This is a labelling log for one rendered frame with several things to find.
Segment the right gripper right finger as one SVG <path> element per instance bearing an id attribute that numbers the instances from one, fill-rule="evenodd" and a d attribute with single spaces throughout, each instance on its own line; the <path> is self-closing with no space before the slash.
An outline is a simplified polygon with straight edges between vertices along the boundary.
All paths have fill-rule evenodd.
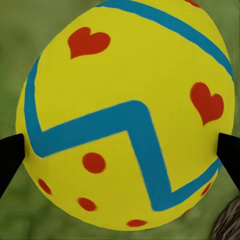
<path id="1" fill-rule="evenodd" d="M 240 192 L 240 138 L 219 133 L 217 156 Z"/>

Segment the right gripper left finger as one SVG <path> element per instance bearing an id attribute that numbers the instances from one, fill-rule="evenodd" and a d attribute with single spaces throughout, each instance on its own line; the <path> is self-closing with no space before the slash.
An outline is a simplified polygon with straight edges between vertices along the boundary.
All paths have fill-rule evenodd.
<path id="1" fill-rule="evenodd" d="M 0 140 L 0 199 L 25 158 L 22 133 Z"/>

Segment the easter egg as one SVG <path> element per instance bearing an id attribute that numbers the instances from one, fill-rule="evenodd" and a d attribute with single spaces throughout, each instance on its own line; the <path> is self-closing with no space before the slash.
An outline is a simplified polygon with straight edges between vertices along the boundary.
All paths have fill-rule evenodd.
<path id="1" fill-rule="evenodd" d="M 97 227 L 140 231 L 203 198 L 234 114 L 229 55 L 202 7 L 106 0 L 38 57 L 15 128 L 22 162 L 52 203 Z"/>

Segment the wicker basket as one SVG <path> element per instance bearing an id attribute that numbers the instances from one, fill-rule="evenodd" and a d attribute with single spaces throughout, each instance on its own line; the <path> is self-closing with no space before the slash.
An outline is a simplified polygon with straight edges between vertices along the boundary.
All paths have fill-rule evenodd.
<path id="1" fill-rule="evenodd" d="M 240 197 L 222 213 L 209 240 L 240 240 Z"/>

